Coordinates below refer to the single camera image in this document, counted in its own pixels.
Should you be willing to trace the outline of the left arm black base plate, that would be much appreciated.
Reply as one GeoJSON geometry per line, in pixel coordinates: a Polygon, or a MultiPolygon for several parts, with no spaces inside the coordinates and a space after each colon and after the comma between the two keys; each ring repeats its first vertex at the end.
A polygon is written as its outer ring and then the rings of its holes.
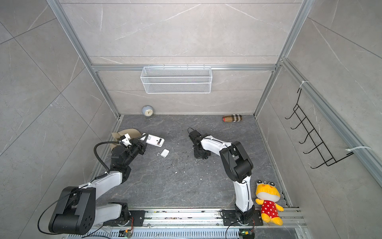
{"type": "Polygon", "coordinates": [[[133,210],[128,213],[122,213],[118,219],[109,220],[103,223],[104,226],[112,227],[142,227],[145,219],[146,211],[133,210]]]}

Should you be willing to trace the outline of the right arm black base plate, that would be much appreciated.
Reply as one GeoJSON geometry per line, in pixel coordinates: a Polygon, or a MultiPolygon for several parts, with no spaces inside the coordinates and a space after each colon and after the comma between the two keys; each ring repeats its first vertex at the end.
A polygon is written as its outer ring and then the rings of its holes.
{"type": "Polygon", "coordinates": [[[263,220],[259,210],[250,210],[242,214],[238,210],[221,210],[220,215],[225,226],[262,226],[263,220]]]}

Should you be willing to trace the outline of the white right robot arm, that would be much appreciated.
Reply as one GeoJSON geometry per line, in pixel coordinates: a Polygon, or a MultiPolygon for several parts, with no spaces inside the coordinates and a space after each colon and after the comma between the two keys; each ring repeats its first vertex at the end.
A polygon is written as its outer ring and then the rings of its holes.
{"type": "Polygon", "coordinates": [[[200,134],[191,129],[189,138],[193,143],[195,158],[208,159],[211,154],[220,156],[224,170],[233,181],[235,189],[235,211],[239,220],[246,220],[254,213],[251,193],[253,163],[243,145],[238,142],[225,142],[209,134],[200,134]]]}

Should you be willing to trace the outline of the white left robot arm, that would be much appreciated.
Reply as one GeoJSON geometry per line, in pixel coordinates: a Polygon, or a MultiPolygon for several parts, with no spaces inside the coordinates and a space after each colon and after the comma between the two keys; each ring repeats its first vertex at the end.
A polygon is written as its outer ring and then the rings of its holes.
{"type": "Polygon", "coordinates": [[[136,156],[144,154],[148,138],[147,134],[133,139],[123,136],[115,142],[105,174],[89,183],[63,189],[59,200],[53,204],[55,209],[48,225],[49,233],[84,235],[94,225],[113,223],[124,226],[131,223],[127,203],[111,202],[98,207],[96,200],[128,179],[129,165],[136,156]]]}

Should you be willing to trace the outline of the white remote control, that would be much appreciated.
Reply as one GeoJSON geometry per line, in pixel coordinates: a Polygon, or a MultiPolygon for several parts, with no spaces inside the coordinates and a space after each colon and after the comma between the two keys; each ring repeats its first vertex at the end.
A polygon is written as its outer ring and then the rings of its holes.
{"type": "Polygon", "coordinates": [[[147,144],[153,145],[156,147],[162,147],[164,142],[165,140],[163,138],[155,136],[155,135],[151,135],[151,134],[147,136],[147,140],[146,140],[147,144]]]}

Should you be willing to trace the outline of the white remote battery cover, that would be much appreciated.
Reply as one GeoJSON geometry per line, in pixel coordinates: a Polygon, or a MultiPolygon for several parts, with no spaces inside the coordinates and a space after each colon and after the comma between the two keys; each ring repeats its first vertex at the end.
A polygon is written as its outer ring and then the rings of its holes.
{"type": "Polygon", "coordinates": [[[166,158],[166,157],[168,156],[168,154],[169,154],[169,150],[164,149],[164,150],[160,153],[160,156],[166,158]]]}

